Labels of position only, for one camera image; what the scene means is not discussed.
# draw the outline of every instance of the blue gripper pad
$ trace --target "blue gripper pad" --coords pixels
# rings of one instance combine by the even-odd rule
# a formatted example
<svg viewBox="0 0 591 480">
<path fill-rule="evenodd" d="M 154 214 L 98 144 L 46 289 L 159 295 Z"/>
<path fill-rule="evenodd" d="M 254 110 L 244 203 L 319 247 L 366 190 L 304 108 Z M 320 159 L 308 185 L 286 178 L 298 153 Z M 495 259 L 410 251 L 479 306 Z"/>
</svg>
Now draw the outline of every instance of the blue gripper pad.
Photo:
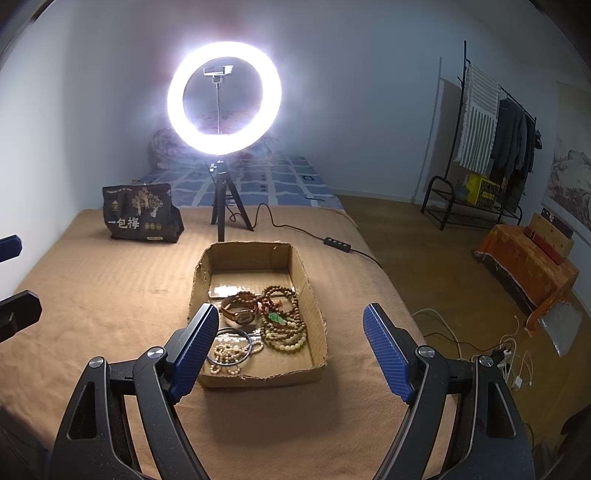
<svg viewBox="0 0 591 480">
<path fill-rule="evenodd" d="M 363 331 L 384 373 L 386 382 L 394 395 L 400 396 L 403 401 L 409 403 L 414 396 L 414 389 L 409 380 L 408 361 L 384 322 L 391 324 L 379 305 L 371 304 L 365 307 Z"/>
<path fill-rule="evenodd" d="M 22 252 L 21 239 L 16 235 L 0 240 L 0 263 L 18 257 Z"/>
<path fill-rule="evenodd" d="M 195 315 L 187 329 L 194 331 L 174 363 L 174 376 L 168 397 L 177 404 L 191 393 L 203 363 L 212 347 L 219 329 L 219 314 L 212 305 L 204 305 Z"/>
</svg>

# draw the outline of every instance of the small table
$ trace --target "small table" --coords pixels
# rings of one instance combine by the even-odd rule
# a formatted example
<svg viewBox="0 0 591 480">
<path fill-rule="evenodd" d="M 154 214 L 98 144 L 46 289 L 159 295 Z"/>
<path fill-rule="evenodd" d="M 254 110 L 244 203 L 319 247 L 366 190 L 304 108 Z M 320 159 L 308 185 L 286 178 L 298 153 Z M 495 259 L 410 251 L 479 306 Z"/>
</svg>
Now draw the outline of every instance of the small table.
<svg viewBox="0 0 591 480">
<path fill-rule="evenodd" d="M 523 227 L 495 225 L 474 255 L 490 256 L 521 288 L 535 306 L 525 324 L 535 332 L 536 320 L 555 303 L 567 301 L 579 270 L 568 259 L 557 265 L 523 233 Z"/>
</svg>

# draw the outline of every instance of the ring light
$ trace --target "ring light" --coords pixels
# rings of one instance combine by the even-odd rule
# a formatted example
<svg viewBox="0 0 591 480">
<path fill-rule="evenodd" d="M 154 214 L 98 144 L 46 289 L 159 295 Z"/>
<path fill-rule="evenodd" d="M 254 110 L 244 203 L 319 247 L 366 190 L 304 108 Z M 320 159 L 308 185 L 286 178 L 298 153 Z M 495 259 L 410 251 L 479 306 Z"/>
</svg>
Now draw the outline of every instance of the ring light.
<svg viewBox="0 0 591 480">
<path fill-rule="evenodd" d="M 189 80 L 206 63 L 234 57 L 249 63 L 259 74 L 262 83 L 261 109 L 252 121 L 233 134 L 210 135 L 201 133 L 184 110 L 184 92 Z M 226 155 L 252 145 L 269 130 L 281 104 L 281 80 L 273 62 L 258 48 L 239 42 L 219 42 L 192 52 L 176 71 L 168 90 L 168 116 L 179 137 L 189 146 L 211 155 Z"/>
</svg>

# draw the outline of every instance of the white striped scarf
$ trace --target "white striped scarf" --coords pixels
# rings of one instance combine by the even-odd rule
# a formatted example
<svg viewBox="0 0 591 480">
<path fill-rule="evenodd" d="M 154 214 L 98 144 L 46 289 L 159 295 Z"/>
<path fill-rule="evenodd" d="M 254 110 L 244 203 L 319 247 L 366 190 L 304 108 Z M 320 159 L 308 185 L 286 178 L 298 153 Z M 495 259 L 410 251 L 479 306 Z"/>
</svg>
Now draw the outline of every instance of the white striped scarf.
<svg viewBox="0 0 591 480">
<path fill-rule="evenodd" d="M 468 64 L 464 89 L 466 110 L 455 162 L 481 175 L 486 174 L 495 141 L 499 91 L 497 82 L 472 63 Z"/>
</svg>

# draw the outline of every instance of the metal screw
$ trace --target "metal screw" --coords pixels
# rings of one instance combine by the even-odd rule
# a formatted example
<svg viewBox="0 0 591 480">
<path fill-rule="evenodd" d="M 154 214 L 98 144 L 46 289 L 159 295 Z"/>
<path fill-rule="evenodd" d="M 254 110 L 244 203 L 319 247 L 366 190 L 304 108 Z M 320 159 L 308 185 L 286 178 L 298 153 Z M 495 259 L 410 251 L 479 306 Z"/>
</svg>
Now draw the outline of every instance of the metal screw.
<svg viewBox="0 0 591 480">
<path fill-rule="evenodd" d="M 163 355 L 164 355 L 164 348 L 162 348 L 161 346 L 155 346 L 154 348 L 151 348 L 150 350 L 148 350 L 148 356 L 150 358 L 160 358 Z"/>
<path fill-rule="evenodd" d="M 105 359 L 101 356 L 96 356 L 90 362 L 88 362 L 88 366 L 90 368 L 99 368 L 103 363 L 105 363 Z"/>
<path fill-rule="evenodd" d="M 418 349 L 418 354 L 425 358 L 433 358 L 435 356 L 435 350 L 433 350 L 430 346 L 422 346 Z"/>
<path fill-rule="evenodd" d="M 492 365 L 494 364 L 494 361 L 491 357 L 489 357 L 488 355 L 482 355 L 478 361 L 480 362 L 481 365 L 484 365 L 485 367 L 492 367 Z"/>
</svg>

